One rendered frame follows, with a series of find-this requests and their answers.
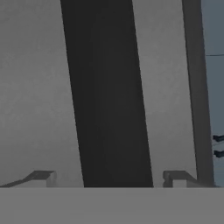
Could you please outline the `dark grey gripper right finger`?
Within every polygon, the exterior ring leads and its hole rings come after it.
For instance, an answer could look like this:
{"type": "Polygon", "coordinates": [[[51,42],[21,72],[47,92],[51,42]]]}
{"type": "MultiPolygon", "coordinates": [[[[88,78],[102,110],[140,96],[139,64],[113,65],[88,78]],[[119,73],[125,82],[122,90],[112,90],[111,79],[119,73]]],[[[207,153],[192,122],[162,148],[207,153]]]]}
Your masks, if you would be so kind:
{"type": "Polygon", "coordinates": [[[217,185],[198,181],[187,171],[164,171],[163,187],[167,188],[214,188],[217,185]]]}

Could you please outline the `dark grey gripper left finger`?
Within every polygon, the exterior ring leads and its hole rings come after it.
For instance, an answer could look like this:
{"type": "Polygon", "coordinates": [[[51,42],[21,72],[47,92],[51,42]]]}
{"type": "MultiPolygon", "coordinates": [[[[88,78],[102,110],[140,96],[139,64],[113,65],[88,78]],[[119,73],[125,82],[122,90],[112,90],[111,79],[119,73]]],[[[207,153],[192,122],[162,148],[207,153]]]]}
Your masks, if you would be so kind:
{"type": "Polygon", "coordinates": [[[56,171],[33,171],[25,178],[0,185],[0,188],[44,188],[55,187],[57,185],[56,171]]]}

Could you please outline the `blue-grey cabinet door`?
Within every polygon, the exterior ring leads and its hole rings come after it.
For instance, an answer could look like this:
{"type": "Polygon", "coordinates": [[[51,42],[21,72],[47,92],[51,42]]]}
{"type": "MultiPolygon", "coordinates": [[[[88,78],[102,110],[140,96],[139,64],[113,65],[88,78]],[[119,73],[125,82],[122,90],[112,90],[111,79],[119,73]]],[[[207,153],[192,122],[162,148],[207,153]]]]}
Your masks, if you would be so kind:
{"type": "MultiPolygon", "coordinates": [[[[215,144],[213,151],[224,151],[224,144],[215,144]]],[[[224,156],[213,155],[214,182],[217,186],[224,187],[224,156]]]]}
{"type": "Polygon", "coordinates": [[[224,0],[201,0],[206,55],[224,56],[224,0]]]}
{"type": "Polygon", "coordinates": [[[212,138],[224,135],[224,56],[206,56],[212,138]]]}

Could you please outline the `dark grey cabinet base strip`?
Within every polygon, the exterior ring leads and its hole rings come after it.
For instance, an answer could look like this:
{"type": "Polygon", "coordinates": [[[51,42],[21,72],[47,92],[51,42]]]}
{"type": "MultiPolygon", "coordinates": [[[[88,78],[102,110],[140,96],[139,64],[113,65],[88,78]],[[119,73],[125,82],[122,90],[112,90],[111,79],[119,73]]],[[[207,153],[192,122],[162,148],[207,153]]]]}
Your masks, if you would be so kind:
{"type": "Polygon", "coordinates": [[[201,0],[182,0],[197,180],[214,184],[201,0]]]}

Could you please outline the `wide black panel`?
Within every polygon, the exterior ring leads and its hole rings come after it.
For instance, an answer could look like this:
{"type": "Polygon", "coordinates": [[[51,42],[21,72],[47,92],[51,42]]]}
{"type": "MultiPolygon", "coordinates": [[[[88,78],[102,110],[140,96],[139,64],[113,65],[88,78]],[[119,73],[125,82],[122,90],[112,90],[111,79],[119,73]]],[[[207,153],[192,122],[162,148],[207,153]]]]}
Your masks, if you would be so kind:
{"type": "Polygon", "coordinates": [[[151,187],[132,0],[60,0],[86,187],[151,187]]]}

